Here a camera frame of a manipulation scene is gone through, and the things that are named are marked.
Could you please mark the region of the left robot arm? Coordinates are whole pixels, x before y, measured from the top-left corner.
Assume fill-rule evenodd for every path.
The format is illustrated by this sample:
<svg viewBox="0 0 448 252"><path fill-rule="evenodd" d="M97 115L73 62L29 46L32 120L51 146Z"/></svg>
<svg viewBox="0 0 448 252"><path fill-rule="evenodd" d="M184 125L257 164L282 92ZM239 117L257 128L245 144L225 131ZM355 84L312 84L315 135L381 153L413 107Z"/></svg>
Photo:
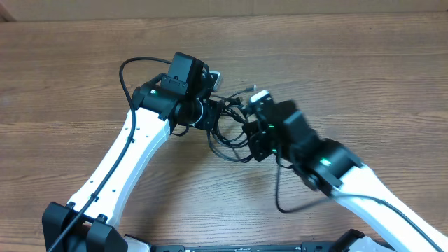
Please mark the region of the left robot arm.
<svg viewBox="0 0 448 252"><path fill-rule="evenodd" d="M47 251L150 251L152 246L118 226L150 159L177 125L210 130L221 73L176 52L169 70L127 92L130 110L112 146L65 205L50 203L42 216Z"/></svg>

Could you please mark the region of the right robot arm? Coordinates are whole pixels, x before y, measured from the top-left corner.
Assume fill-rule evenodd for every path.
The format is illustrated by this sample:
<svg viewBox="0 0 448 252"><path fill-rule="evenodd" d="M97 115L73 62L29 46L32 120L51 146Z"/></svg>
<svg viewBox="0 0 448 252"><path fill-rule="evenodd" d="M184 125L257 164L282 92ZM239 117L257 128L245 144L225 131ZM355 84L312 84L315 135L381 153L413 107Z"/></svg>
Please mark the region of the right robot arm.
<svg viewBox="0 0 448 252"><path fill-rule="evenodd" d="M320 190L367 223L396 251L446 251L447 236L395 196L354 152L322 139L293 101L250 101L251 152L274 154L312 190Z"/></svg>

